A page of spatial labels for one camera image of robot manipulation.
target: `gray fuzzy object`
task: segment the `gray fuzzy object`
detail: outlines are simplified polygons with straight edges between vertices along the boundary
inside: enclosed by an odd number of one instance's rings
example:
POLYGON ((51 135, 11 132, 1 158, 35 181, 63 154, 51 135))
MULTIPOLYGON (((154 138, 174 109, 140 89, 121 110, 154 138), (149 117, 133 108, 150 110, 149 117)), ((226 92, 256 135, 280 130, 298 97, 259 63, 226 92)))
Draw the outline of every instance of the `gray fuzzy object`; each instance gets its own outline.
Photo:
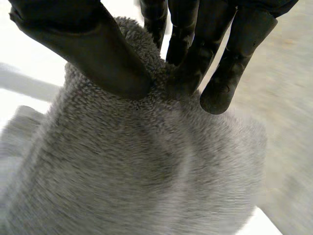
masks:
POLYGON ((23 159, 1 198, 0 234, 235 234, 258 198, 264 127, 233 111, 206 113, 199 93, 170 100, 164 84, 174 67, 136 21, 116 20, 152 91, 121 99, 67 64, 47 115, 29 109, 31 122, 18 112, 3 132, 1 160, 23 159), (27 121, 34 135, 14 143, 13 123, 27 121))

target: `floor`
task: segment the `floor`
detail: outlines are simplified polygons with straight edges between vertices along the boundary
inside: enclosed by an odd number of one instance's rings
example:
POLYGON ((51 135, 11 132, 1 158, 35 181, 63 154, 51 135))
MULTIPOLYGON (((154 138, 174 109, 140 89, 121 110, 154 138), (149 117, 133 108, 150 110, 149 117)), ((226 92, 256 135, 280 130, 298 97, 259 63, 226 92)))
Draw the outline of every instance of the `floor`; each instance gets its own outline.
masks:
MULTIPOLYGON (((143 24, 133 1, 102 2, 113 16, 128 16, 143 24)), ((9 2, 0 0, 0 30, 5 32, 0 38, 0 128, 19 105, 44 113, 64 82, 65 61, 23 35, 9 20, 9 9, 9 2)), ((313 2, 302 0, 290 13, 278 18, 278 26, 250 61, 231 104, 264 122, 269 139, 261 209, 256 209, 240 235, 279 235, 277 228, 284 235, 308 235, 313 229, 312 11, 313 2)), ((163 58, 170 24, 166 33, 163 58)), ((221 49, 203 84, 214 72, 222 52, 221 49)))

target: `black glove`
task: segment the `black glove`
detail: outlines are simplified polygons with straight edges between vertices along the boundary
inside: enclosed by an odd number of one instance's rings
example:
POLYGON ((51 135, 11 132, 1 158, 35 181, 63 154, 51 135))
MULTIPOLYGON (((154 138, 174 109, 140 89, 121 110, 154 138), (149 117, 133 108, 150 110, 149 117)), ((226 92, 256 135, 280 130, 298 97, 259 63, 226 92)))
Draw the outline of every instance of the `black glove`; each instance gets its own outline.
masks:
POLYGON ((102 89, 140 99, 152 80, 100 0, 10 0, 26 35, 76 66, 102 89))
MULTIPOLYGON (((144 13, 149 9, 149 4, 166 7, 164 4, 152 4, 165 0, 141 1, 145 3, 142 4, 145 7, 142 9, 144 13)), ((200 100, 202 108, 209 113, 225 112, 255 49, 274 29, 276 18, 287 13, 297 2, 298 0, 168 0, 173 32, 166 60, 178 66, 168 82, 168 92, 175 98, 179 98, 181 94, 194 93, 234 19, 220 64, 200 100)), ((147 13, 144 14, 145 18, 149 18, 147 13)), ((155 41, 163 38, 155 36, 155 31, 150 30, 155 41)))

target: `gloved hand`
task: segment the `gloved hand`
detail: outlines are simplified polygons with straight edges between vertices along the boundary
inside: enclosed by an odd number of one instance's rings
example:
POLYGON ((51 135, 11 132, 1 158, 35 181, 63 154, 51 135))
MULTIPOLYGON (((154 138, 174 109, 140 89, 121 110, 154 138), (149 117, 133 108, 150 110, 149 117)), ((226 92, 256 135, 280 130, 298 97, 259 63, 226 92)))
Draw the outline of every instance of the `gloved hand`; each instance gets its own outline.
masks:
POLYGON ((19 29, 102 89, 143 98, 152 80, 100 0, 10 0, 19 29))
MULTIPOLYGON (((165 0, 140 0, 145 27, 161 45, 166 26, 165 0)), ((212 114, 225 112, 255 49, 298 0, 168 0, 173 23, 166 60, 178 66, 168 92, 193 94, 207 73, 232 19, 231 33, 219 66, 200 103, 212 114)))

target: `gray plush material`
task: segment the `gray plush material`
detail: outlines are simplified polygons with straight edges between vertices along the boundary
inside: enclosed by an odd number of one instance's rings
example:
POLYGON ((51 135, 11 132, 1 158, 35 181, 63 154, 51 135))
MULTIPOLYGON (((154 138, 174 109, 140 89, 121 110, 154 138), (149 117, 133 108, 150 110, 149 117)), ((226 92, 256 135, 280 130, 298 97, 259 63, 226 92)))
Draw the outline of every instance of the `gray plush material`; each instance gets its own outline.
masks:
POLYGON ((116 20, 154 79, 151 93, 118 98, 67 64, 46 117, 29 110, 35 134, 14 140, 29 121, 19 112, 3 132, 12 141, 1 159, 22 154, 23 163, 1 199, 0 233, 235 234, 258 198, 264 127, 233 111, 206 113, 199 94, 170 100, 173 67, 135 21, 116 20))

